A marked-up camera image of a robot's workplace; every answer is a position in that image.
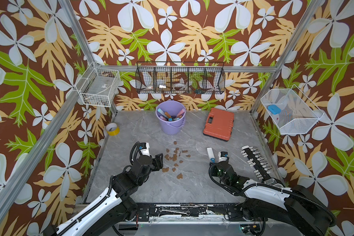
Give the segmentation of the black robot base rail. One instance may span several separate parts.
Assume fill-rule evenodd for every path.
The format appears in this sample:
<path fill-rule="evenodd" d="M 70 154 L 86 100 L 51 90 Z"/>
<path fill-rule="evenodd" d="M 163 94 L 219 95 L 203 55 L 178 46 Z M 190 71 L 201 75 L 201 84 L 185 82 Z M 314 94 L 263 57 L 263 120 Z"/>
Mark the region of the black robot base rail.
<path fill-rule="evenodd" d="M 219 219 L 224 222 L 262 222 L 259 216 L 247 216 L 242 212 L 241 203 L 224 204 L 151 204 L 139 203 L 135 215 L 128 219 L 130 222 L 148 222 L 156 218 L 181 220 Z"/>

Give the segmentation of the blue object in basket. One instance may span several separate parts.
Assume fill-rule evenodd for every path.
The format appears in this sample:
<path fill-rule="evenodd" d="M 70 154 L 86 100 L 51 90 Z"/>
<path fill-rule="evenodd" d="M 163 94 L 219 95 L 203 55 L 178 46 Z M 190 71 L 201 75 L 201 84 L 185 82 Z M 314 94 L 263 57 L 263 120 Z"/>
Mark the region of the blue object in basket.
<path fill-rule="evenodd" d="M 268 105 L 267 107 L 267 110 L 270 111 L 273 115 L 278 115 L 281 113 L 281 109 L 275 105 L 275 104 L 271 104 L 271 105 Z"/>

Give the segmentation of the steel combination wrench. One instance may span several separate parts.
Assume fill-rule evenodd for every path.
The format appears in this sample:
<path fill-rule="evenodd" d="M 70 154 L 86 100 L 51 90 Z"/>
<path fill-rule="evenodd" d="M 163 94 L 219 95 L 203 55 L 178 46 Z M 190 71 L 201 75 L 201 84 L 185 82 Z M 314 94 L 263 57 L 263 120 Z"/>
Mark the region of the steel combination wrench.
<path fill-rule="evenodd" d="M 165 207 L 159 207 L 158 210 L 160 212 L 171 212 L 171 213 L 176 213 L 176 214 L 182 214 L 182 215 L 187 215 L 187 216 L 190 216 L 191 213 L 189 210 L 185 210 L 185 209 L 173 209 L 173 208 L 165 208 Z"/>

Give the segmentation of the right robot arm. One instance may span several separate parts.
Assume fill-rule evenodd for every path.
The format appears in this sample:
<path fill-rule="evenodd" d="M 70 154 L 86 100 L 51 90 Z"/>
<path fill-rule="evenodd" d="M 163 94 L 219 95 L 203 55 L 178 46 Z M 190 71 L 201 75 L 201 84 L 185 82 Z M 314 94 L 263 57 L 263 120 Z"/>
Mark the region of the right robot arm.
<path fill-rule="evenodd" d="M 238 175 L 227 162 L 211 163 L 209 178 L 233 196 L 241 196 L 242 214 L 250 219 L 273 219 L 296 227 L 305 236 L 323 236 L 336 216 L 305 187 L 278 187 Z"/>

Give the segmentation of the purple plastic bucket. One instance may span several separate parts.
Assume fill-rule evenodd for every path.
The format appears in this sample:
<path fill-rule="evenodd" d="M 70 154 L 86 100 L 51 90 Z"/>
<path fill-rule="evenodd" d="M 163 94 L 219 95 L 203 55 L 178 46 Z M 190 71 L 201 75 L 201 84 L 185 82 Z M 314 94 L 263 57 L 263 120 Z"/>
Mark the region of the purple plastic bucket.
<path fill-rule="evenodd" d="M 156 117 L 161 130 L 168 135 L 175 135 L 181 131 L 186 121 L 185 106 L 174 100 L 167 100 L 156 107 Z"/>

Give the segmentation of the black socket bit rack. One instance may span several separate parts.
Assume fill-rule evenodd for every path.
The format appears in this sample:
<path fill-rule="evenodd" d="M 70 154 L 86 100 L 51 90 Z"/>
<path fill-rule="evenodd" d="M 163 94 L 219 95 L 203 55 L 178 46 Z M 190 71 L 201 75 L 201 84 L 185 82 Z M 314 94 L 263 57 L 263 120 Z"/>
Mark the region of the black socket bit rack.
<path fill-rule="evenodd" d="M 284 186 L 280 180 L 270 175 L 272 167 L 268 164 L 257 148 L 243 146 L 241 153 L 248 159 L 247 163 L 249 166 L 254 168 L 254 173 L 260 182 L 271 186 Z"/>

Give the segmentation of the white brush blue handle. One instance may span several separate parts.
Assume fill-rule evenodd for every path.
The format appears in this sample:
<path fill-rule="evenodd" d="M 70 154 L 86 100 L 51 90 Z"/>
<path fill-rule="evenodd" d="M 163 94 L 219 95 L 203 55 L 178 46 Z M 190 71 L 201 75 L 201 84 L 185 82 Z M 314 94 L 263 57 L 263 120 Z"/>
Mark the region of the white brush blue handle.
<path fill-rule="evenodd" d="M 210 162 L 215 163 L 215 156 L 214 156 L 212 147 L 208 147 L 206 150 L 207 150 L 207 155 L 209 157 Z"/>

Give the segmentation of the yellow tape roll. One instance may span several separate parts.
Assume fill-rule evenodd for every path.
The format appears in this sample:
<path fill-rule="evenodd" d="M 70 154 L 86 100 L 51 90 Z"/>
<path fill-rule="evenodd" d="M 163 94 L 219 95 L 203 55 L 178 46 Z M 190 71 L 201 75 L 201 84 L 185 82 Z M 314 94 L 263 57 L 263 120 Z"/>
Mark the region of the yellow tape roll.
<path fill-rule="evenodd" d="M 116 136 L 120 132 L 120 128 L 116 123 L 107 124 L 105 130 L 109 136 Z"/>

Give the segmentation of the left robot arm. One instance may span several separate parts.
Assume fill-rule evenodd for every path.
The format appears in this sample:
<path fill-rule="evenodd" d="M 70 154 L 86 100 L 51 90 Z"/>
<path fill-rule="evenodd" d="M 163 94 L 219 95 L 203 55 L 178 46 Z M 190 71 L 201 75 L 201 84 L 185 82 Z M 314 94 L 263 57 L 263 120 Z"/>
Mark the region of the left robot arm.
<path fill-rule="evenodd" d="M 143 185 L 151 172 L 163 168 L 163 154 L 141 155 L 123 171 L 110 177 L 108 187 L 87 207 L 65 223 L 49 225 L 42 236 L 98 236 L 111 226 L 132 219 L 137 204 L 131 195 Z"/>

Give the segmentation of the red plastic tool case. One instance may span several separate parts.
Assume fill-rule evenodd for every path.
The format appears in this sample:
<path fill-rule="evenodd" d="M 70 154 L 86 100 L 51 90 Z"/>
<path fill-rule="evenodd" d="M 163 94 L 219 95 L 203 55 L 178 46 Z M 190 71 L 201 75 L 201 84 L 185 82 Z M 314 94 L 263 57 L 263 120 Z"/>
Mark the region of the red plastic tool case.
<path fill-rule="evenodd" d="M 205 122 L 203 134 L 222 141 L 229 141 L 234 127 L 235 114 L 212 108 Z"/>

